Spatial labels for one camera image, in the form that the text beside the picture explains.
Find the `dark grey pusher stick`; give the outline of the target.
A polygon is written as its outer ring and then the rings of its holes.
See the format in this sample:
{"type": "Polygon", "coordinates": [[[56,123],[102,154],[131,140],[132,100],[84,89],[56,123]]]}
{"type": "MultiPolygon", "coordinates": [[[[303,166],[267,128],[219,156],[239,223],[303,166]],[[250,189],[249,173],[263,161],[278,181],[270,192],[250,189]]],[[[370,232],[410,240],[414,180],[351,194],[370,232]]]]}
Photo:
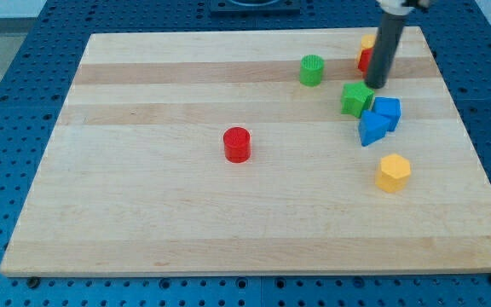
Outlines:
{"type": "Polygon", "coordinates": [[[364,79],[367,87],[377,90],[385,86],[406,20],[405,15],[383,13],[364,79]]]}

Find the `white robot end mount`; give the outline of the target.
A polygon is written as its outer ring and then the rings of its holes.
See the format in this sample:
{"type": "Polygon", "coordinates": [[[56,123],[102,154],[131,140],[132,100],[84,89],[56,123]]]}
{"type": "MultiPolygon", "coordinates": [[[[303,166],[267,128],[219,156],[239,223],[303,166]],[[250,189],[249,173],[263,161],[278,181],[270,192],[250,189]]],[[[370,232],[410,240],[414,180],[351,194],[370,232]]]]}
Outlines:
{"type": "Polygon", "coordinates": [[[387,14],[408,15],[414,9],[427,10],[431,0],[377,0],[380,8],[387,14]]]}

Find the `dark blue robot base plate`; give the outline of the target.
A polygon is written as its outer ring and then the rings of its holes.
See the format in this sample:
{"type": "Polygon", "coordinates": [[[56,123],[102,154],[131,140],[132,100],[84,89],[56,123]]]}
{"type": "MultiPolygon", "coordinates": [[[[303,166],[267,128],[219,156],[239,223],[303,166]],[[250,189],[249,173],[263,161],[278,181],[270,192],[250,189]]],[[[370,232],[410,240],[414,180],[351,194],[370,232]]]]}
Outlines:
{"type": "Polygon", "coordinates": [[[279,14],[300,12],[301,0],[208,0],[211,14],[279,14]]]}

